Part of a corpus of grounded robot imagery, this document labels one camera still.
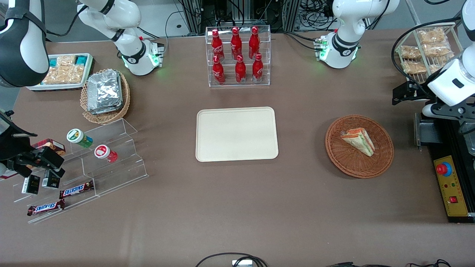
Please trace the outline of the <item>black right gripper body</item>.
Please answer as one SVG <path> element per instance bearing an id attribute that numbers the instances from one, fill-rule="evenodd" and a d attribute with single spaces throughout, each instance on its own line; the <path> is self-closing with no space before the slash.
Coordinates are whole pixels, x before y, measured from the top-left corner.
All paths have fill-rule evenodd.
<path id="1" fill-rule="evenodd" d="M 34 148 L 30 143 L 31 135 L 19 132 L 14 127 L 1 131 L 1 164 L 15 171 L 16 160 L 30 160 L 34 167 L 43 169 L 61 168 L 64 159 L 50 147 Z"/>

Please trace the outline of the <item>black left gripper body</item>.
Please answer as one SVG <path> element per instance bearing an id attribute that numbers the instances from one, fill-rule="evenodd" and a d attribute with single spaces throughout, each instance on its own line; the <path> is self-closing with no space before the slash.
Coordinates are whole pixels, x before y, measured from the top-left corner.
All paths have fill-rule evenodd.
<path id="1" fill-rule="evenodd" d="M 403 88 L 406 90 L 403 101 L 435 101 L 435 94 L 429 89 L 427 82 L 406 81 L 403 83 Z"/>

